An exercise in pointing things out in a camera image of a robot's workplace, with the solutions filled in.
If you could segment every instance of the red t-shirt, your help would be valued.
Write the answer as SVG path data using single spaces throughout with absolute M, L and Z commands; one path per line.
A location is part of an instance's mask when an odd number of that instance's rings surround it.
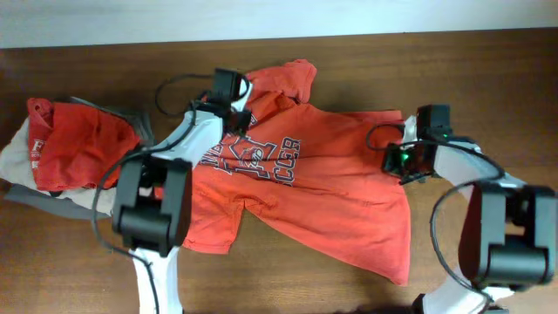
M 245 139 L 228 136 L 194 170 L 192 224 L 184 246 L 226 254 L 245 208 L 286 236 L 343 262 L 407 284 L 411 224 L 383 153 L 365 145 L 401 112 L 327 113 L 308 104 L 316 68 L 306 60 L 249 75 L 253 113 Z M 379 128 L 377 147 L 401 134 Z

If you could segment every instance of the gray cloth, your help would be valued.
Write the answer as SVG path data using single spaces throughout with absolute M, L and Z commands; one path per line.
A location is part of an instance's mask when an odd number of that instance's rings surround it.
M 70 199 L 57 199 L 19 184 L 12 185 L 4 199 L 30 205 L 47 213 L 65 218 L 92 219 L 92 211 L 90 209 L 81 207 Z M 98 214 L 99 219 L 108 217 L 109 215 L 107 214 Z

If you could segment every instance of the wooden table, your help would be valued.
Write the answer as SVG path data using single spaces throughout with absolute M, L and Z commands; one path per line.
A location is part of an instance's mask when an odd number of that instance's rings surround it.
M 456 134 L 476 139 L 511 174 L 558 189 L 557 29 L 0 51 L 0 147 L 23 122 L 29 97 L 75 95 L 143 108 L 162 139 L 180 122 L 153 109 L 153 89 L 163 79 L 216 66 L 249 71 L 295 58 L 317 67 L 310 102 L 321 109 L 397 108 L 407 115 L 425 104 L 450 103 Z M 177 86 L 167 103 L 180 109 L 184 102 L 177 100 L 194 96 L 197 88 Z M 325 313 L 409 304 L 446 277 L 432 251 L 428 218 L 448 187 L 442 180 L 406 187 L 412 207 L 409 287 L 306 248 L 246 212 L 228 256 L 180 252 L 182 303 L 193 313 Z M 453 265 L 465 212 L 457 197 L 439 218 L 441 246 Z M 101 224 L 110 235 L 109 222 Z M 0 256 L 2 313 L 138 309 L 132 262 L 101 249 L 89 222 L 0 201 Z M 555 312 L 557 288 L 535 288 L 502 303 L 514 313 Z

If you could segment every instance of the black cable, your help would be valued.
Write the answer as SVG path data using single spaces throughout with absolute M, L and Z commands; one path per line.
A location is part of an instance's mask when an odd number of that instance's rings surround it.
M 186 74 L 180 74 L 175 77 L 165 79 L 159 86 L 157 86 L 157 89 L 155 89 L 155 106 L 161 113 L 169 117 L 179 117 L 183 115 L 184 113 L 186 113 L 187 109 L 184 109 L 179 113 L 170 113 L 167 110 L 163 109 L 163 107 L 160 105 L 159 95 L 163 91 L 163 88 L 165 88 L 167 85 L 171 85 L 183 79 L 210 79 L 212 77 L 213 75 L 209 75 L 209 74 L 186 73 Z
M 147 149 L 143 149 L 139 152 L 136 153 L 132 153 L 129 155 L 126 155 L 124 157 L 122 157 L 120 160 L 118 160 L 114 165 L 112 165 L 106 172 L 105 174 L 103 174 L 103 176 L 101 177 L 101 180 L 97 186 L 97 188 L 95 189 L 95 195 L 93 196 L 93 203 L 92 203 L 92 226 L 93 226 L 93 233 L 95 234 L 95 236 L 97 237 L 97 240 L 99 241 L 99 243 L 107 248 L 107 249 L 111 249 L 117 253 L 120 253 L 123 256 L 128 256 L 131 257 L 132 259 L 138 260 L 140 261 L 145 267 L 146 267 L 146 271 L 147 271 L 147 275 L 149 276 L 149 283 L 151 285 L 151 290 L 153 292 L 153 299 L 155 301 L 155 312 L 157 314 L 159 314 L 159 299 L 157 298 L 157 290 L 155 288 L 155 281 L 153 278 L 153 272 L 151 271 L 151 264 L 144 258 L 140 257 L 140 256 L 136 256 L 132 253 L 130 253 L 129 251 L 125 250 L 125 249 L 121 249 L 118 248 L 112 244 L 110 244 L 107 240 L 105 240 L 103 238 L 103 236 L 100 234 L 99 231 L 99 225 L 97 224 L 97 204 L 99 203 L 99 196 L 100 196 L 100 192 L 103 189 L 103 186 L 105 185 L 106 180 L 108 179 L 108 177 L 121 165 L 123 165 L 124 163 L 141 157 L 141 156 L 147 156 L 153 153 L 160 153 L 160 152 L 164 152 L 167 151 L 169 149 L 172 149 L 173 147 L 175 147 L 176 145 L 178 145 L 182 140 L 184 140 L 188 134 L 192 131 L 192 129 L 195 126 L 195 120 L 196 120 L 196 107 L 194 106 L 194 102 L 191 101 L 190 102 L 190 110 L 192 111 L 192 119 L 190 120 L 190 125 L 188 126 L 187 130 L 174 142 L 164 146 L 164 147 L 160 147 L 160 148 L 147 148 Z
M 471 181 L 467 181 L 467 182 L 463 182 L 461 184 L 456 185 L 453 188 L 448 189 L 442 196 L 439 197 L 439 199 L 434 204 L 434 207 L 432 208 L 432 216 L 430 218 L 430 237 L 431 237 L 431 240 L 432 240 L 432 246 L 434 248 L 434 252 L 436 253 L 436 257 L 438 258 L 439 263 L 442 265 L 442 267 L 444 268 L 446 273 L 453 280 L 455 280 L 455 282 L 457 282 L 463 288 L 465 288 L 467 290 L 470 290 L 471 292 L 477 293 L 477 294 L 479 294 L 479 295 L 481 295 L 485 298 L 485 304 L 484 304 L 482 310 L 480 311 L 480 313 L 484 313 L 490 307 L 490 303 L 493 302 L 492 297 L 489 294 L 487 294 L 486 292 L 474 288 L 470 283 L 467 283 L 465 280 L 460 278 L 452 270 L 452 268 L 447 264 L 446 259 L 444 258 L 444 255 L 442 254 L 441 250 L 439 249 L 438 236 L 437 236 L 437 233 L 436 233 L 436 220 L 438 218 L 440 205 L 448 197 L 450 197 L 451 195 L 459 192 L 462 188 L 472 186 L 474 183 L 477 183 L 477 182 L 480 182 L 480 181 L 497 181 L 497 180 L 503 178 L 506 175 L 506 171 L 496 161 L 490 159 L 488 156 L 486 156 L 484 154 L 481 154 L 481 153 L 479 153 L 479 152 L 477 152 L 477 151 L 475 151 L 471 148 L 466 148 L 466 147 L 462 147 L 462 146 L 459 146 L 459 145 L 454 145 L 454 144 L 441 142 L 441 141 L 436 141 L 436 140 L 414 140 L 414 141 L 409 141 L 409 142 L 406 142 L 406 143 L 390 145 L 388 147 L 373 147 L 371 145 L 371 142 L 370 142 L 371 135 L 372 135 L 372 133 L 374 133 L 374 131 L 376 129 L 378 129 L 379 127 L 382 127 L 382 126 L 398 127 L 398 125 L 393 125 L 393 124 L 383 124 L 383 125 L 374 126 L 366 134 L 366 145 L 370 150 L 386 151 L 386 150 L 391 150 L 391 149 L 400 149 L 401 147 L 406 147 L 406 146 L 410 146 L 410 145 L 427 145 L 427 146 L 450 147 L 450 148 L 459 149 L 460 151 L 463 151 L 463 152 L 466 152 L 466 153 L 471 154 L 473 156 L 476 156 L 478 158 L 481 158 L 483 161 L 485 161 L 485 162 L 489 163 L 491 166 L 493 166 L 494 169 L 496 170 L 497 174 L 495 174 L 495 175 L 488 176 L 488 177 L 485 177 L 485 178 L 475 179 L 475 180 L 471 180 Z

